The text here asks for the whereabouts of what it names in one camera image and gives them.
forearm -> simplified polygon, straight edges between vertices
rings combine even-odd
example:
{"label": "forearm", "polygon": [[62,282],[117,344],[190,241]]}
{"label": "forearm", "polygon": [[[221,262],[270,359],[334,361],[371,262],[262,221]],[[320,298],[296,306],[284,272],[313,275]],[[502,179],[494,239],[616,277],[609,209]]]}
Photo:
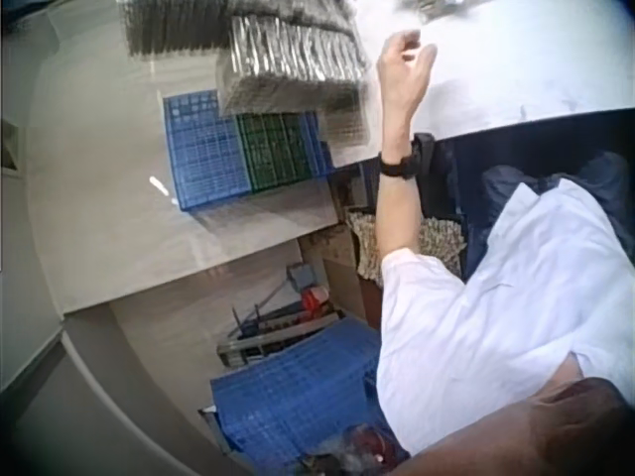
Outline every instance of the forearm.
{"label": "forearm", "polygon": [[[397,132],[384,132],[381,155],[386,164],[399,164],[402,158],[411,154],[408,127],[400,127]],[[401,248],[419,253],[421,215],[419,190],[414,178],[380,177],[375,233],[381,259]]]}

wrist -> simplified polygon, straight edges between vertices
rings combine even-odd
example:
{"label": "wrist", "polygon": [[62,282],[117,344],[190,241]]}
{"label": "wrist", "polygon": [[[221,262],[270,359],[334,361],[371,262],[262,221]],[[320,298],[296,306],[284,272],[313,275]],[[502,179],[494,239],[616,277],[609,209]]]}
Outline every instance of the wrist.
{"label": "wrist", "polygon": [[382,160],[386,164],[399,164],[404,157],[412,154],[410,145],[410,124],[385,124],[382,136]]}

black wristwatch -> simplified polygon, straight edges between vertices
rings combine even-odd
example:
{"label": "black wristwatch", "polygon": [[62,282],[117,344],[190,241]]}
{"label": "black wristwatch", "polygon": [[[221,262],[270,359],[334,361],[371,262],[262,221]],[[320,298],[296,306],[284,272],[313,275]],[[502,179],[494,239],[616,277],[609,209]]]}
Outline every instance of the black wristwatch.
{"label": "black wristwatch", "polygon": [[413,153],[402,158],[399,164],[386,164],[379,153],[379,172],[388,177],[411,179],[419,171],[419,154]]}
{"label": "black wristwatch", "polygon": [[401,177],[404,180],[411,179],[419,172],[426,173],[434,146],[435,138],[431,134],[418,134],[412,143],[413,153],[402,158],[399,164],[386,164],[380,153],[379,172],[387,177]]}

blue plastic tray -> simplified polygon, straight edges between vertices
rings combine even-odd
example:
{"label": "blue plastic tray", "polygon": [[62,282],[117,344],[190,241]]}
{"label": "blue plastic tray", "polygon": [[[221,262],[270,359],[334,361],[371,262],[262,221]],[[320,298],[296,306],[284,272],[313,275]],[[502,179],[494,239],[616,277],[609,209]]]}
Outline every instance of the blue plastic tray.
{"label": "blue plastic tray", "polygon": [[324,440],[373,423],[364,377],[379,334],[348,317],[261,363],[211,381],[224,435],[261,470],[288,465]]}
{"label": "blue plastic tray", "polygon": [[333,165],[328,145],[319,139],[318,117],[314,112],[302,114],[300,125],[313,177],[324,177],[330,174]]}
{"label": "blue plastic tray", "polygon": [[233,117],[220,117],[215,91],[164,99],[179,207],[189,211],[251,192]]}

stacked metal trays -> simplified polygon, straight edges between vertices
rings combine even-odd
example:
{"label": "stacked metal trays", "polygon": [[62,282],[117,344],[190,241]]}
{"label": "stacked metal trays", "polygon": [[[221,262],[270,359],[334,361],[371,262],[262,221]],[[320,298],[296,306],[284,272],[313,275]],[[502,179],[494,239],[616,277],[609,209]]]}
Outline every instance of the stacked metal trays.
{"label": "stacked metal trays", "polygon": [[258,16],[233,17],[231,32],[217,68],[223,114],[316,110],[363,80],[367,65],[353,35]]}

